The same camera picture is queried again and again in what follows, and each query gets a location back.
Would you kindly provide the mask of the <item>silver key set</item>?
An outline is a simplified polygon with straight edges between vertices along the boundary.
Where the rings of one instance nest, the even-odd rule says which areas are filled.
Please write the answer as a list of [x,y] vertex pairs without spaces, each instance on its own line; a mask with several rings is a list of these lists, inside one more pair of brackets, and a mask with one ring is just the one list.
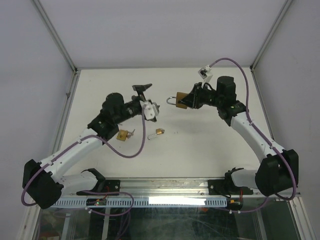
[[131,138],[131,137],[134,135],[134,132],[135,132],[135,129],[134,129],[133,131],[128,131],[126,137],[127,137],[128,139]]

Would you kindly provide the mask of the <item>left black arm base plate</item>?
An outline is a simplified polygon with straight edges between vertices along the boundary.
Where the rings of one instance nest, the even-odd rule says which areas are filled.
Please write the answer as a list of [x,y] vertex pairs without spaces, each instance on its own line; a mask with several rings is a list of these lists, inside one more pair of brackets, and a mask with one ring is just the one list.
[[119,179],[106,179],[99,181],[91,190],[78,191],[77,196],[105,196],[107,193],[118,196],[121,189],[121,181]]

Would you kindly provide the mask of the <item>small brass padlock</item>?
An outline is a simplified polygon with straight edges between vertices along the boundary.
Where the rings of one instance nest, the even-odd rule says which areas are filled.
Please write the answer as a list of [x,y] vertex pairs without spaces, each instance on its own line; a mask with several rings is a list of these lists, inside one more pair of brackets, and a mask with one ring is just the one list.
[[160,135],[163,135],[164,133],[165,133],[165,130],[163,128],[157,128],[155,130],[155,133],[147,136],[147,139],[149,141],[154,140],[154,139],[158,138]]

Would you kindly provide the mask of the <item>large brass padlock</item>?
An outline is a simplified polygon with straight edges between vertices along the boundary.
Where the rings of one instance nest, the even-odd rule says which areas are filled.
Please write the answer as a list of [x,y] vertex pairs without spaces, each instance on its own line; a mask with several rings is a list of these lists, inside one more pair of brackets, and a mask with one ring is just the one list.
[[172,105],[172,106],[175,106],[177,108],[180,108],[180,109],[187,109],[188,106],[181,103],[181,100],[183,98],[185,98],[188,94],[187,93],[184,93],[184,92],[177,92],[176,93],[176,96],[170,96],[166,99],[166,103],[168,105]]
[[116,136],[116,139],[124,142],[127,139],[128,133],[129,132],[127,130],[120,129]]

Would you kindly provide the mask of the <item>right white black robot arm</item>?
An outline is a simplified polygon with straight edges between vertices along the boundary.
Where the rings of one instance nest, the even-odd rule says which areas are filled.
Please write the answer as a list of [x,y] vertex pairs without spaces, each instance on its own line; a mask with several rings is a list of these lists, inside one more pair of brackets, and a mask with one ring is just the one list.
[[286,150],[255,125],[247,107],[237,100],[233,77],[219,77],[215,89],[209,83],[196,83],[190,93],[178,98],[177,103],[191,109],[200,109],[204,105],[215,107],[219,117],[245,140],[257,156],[258,169],[235,167],[225,173],[223,187],[226,192],[234,194],[246,187],[258,189],[266,197],[279,195],[288,189],[296,194],[299,182],[297,152]]

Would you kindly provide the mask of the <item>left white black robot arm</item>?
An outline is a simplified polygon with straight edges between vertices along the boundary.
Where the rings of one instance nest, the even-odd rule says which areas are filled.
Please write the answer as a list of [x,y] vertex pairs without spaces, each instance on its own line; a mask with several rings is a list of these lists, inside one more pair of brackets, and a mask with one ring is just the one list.
[[108,141],[119,132],[119,124],[135,116],[141,116],[142,137],[146,138],[145,123],[156,122],[159,115],[159,105],[144,95],[151,86],[150,83],[133,85],[137,94],[129,102],[118,92],[107,95],[99,114],[71,145],[39,162],[29,160],[23,170],[21,203],[26,207],[38,205],[44,210],[65,195],[102,194],[107,188],[107,179],[95,168],[72,175],[66,172],[93,150],[104,145],[109,147]]

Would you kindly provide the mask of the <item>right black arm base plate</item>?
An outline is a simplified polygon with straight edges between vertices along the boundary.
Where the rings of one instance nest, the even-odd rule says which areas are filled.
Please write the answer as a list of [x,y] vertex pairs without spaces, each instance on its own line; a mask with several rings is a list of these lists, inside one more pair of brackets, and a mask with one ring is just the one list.
[[248,187],[238,187],[231,180],[227,179],[209,179],[207,181],[209,195],[253,195],[254,191]]

